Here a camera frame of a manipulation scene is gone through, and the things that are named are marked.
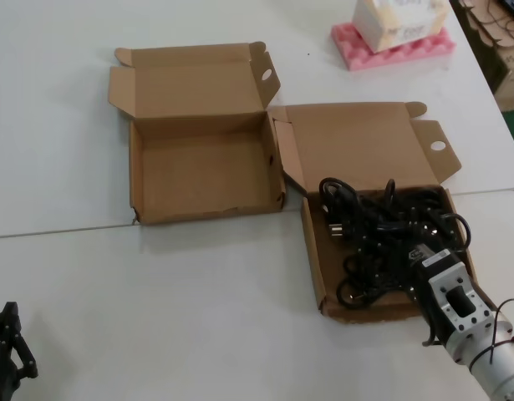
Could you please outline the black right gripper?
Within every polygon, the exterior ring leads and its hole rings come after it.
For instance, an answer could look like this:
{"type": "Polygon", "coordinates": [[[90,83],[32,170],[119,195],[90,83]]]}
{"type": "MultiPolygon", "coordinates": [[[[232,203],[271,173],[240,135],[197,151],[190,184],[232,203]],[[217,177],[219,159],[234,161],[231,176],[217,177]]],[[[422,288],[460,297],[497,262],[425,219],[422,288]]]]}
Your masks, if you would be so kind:
{"type": "Polygon", "coordinates": [[[440,255],[426,244],[415,245],[409,252],[409,274],[414,288],[416,303],[430,327],[429,339],[448,339],[450,326],[436,301],[429,280],[449,268],[449,252],[440,255]]]}

